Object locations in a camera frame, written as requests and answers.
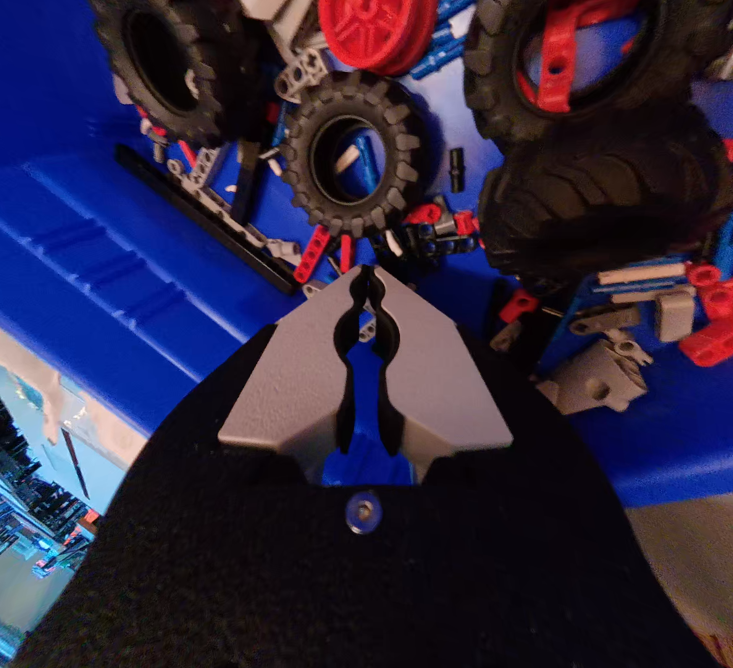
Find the black and red toy assembly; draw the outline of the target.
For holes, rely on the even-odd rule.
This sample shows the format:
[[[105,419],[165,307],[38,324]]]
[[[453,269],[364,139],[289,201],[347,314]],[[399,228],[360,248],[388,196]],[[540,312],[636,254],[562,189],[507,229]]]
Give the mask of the black and red toy assembly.
[[[468,254],[483,246],[473,211],[451,211],[441,194],[416,205],[404,217],[399,237],[409,257],[433,267],[442,258]]]

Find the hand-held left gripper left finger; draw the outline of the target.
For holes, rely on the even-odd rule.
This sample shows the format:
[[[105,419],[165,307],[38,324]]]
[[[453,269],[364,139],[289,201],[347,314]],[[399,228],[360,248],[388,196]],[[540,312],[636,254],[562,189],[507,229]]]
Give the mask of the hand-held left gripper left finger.
[[[282,317],[218,433],[221,443],[284,455],[349,449],[362,266]]]

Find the small black toy tire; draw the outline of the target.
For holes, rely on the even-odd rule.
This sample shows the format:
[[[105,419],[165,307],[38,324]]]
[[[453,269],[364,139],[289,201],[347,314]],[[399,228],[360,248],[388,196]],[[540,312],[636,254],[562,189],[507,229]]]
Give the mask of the small black toy tire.
[[[308,86],[285,119],[281,179],[308,224],[332,237],[369,238],[399,225],[425,193],[430,150],[424,115],[397,81],[362,70],[334,71]],[[358,129],[373,131],[385,156],[375,189],[347,193],[336,177],[339,142]]]

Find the small red toy connector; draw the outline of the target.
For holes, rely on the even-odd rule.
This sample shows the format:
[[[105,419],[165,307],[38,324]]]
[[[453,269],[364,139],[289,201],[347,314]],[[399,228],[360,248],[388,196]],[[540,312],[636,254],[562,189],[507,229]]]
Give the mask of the small red toy connector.
[[[507,325],[517,322],[523,315],[534,313],[539,307],[538,297],[530,294],[524,288],[517,288],[502,306],[499,319]]]

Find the red holed toy beam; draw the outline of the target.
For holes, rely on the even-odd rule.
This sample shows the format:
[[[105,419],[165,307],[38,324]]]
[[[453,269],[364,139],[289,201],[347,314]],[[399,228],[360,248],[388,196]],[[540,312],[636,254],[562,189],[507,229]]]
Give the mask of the red holed toy beam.
[[[317,224],[310,241],[300,255],[300,262],[293,271],[293,278],[299,285],[305,285],[316,270],[329,242],[331,234],[325,226]]]

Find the small grey toy panel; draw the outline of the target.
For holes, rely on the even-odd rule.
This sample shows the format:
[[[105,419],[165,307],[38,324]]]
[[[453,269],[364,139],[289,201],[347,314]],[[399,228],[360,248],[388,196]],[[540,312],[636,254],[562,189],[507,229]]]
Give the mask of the small grey toy panel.
[[[655,298],[655,334],[662,343],[675,343],[690,336],[696,311],[696,290],[683,285]]]

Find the long black toy beam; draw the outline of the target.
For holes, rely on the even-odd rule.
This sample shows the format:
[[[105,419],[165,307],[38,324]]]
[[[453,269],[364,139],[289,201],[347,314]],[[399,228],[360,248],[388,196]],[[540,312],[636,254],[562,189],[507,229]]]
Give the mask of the long black toy beam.
[[[265,250],[248,241],[242,233],[237,233],[222,217],[203,207],[169,175],[154,168],[133,148],[117,143],[114,157],[128,174],[140,180],[273,287],[288,296],[300,291],[300,284],[295,280],[294,273],[287,270],[282,261],[272,258]]]

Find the red curved toy piece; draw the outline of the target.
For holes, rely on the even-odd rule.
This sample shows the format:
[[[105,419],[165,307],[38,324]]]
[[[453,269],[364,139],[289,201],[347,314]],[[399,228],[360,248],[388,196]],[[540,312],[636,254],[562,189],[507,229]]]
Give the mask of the red curved toy piece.
[[[520,91],[530,104],[546,113],[571,113],[578,31],[628,18],[641,0],[550,0],[539,52],[539,75],[532,86],[516,73]]]

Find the white toy axle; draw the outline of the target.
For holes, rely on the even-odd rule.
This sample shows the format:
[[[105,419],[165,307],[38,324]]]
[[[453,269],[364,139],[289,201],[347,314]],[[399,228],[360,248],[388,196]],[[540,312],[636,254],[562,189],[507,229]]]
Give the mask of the white toy axle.
[[[686,262],[667,262],[635,265],[615,270],[602,271],[597,275],[600,286],[628,285],[646,281],[681,278],[686,274]]]

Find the light grey toy connector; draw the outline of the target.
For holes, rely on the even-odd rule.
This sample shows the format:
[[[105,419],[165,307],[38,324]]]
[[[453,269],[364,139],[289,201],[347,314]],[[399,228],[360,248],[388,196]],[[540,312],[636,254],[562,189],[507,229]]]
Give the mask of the light grey toy connector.
[[[320,84],[329,72],[323,50],[307,48],[280,72],[274,82],[274,91],[282,100],[300,104],[305,89]]]

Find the large red toy connector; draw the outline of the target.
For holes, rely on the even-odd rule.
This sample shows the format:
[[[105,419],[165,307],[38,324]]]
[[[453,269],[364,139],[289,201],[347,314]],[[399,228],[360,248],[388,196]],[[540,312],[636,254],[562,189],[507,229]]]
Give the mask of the large red toy connector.
[[[683,339],[679,348],[697,367],[714,367],[732,357],[732,281],[719,268],[689,262],[685,275],[696,289],[707,324]]]

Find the short black toy beam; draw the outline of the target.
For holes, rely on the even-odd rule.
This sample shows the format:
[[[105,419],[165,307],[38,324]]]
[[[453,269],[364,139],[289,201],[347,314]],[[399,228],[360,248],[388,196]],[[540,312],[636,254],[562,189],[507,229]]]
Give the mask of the short black toy beam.
[[[231,203],[230,218],[241,226],[249,223],[260,186],[261,144],[241,139],[237,143],[237,159],[240,164]]]

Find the dark grey toy link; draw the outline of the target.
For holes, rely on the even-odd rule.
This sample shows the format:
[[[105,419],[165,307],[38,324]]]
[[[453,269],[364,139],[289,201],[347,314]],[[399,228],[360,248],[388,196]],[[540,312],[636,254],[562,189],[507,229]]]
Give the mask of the dark grey toy link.
[[[605,333],[635,327],[641,323],[641,311],[636,303],[610,304],[584,309],[569,323],[568,329],[577,336]]]

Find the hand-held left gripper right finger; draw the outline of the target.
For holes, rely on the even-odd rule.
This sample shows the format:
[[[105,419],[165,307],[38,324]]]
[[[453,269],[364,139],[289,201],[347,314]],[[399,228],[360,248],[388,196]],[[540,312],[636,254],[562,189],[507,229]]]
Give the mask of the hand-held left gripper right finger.
[[[512,443],[457,325],[383,268],[371,270],[381,441],[390,455],[434,460]]]

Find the blue plastic bin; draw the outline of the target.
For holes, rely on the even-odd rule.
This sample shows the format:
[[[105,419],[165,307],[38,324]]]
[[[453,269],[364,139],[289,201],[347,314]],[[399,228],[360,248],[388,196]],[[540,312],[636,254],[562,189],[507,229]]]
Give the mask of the blue plastic bin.
[[[139,115],[116,99],[87,0],[2,0],[2,327],[151,434],[259,329],[305,302],[274,288],[115,161],[147,160]],[[502,156],[463,102],[463,65],[405,86],[444,140],[465,150],[476,206]],[[481,249],[445,259],[418,291],[477,336],[496,272]],[[573,418],[620,499],[643,507],[731,492],[731,360],[701,369],[649,322],[649,392],[623,414]]]

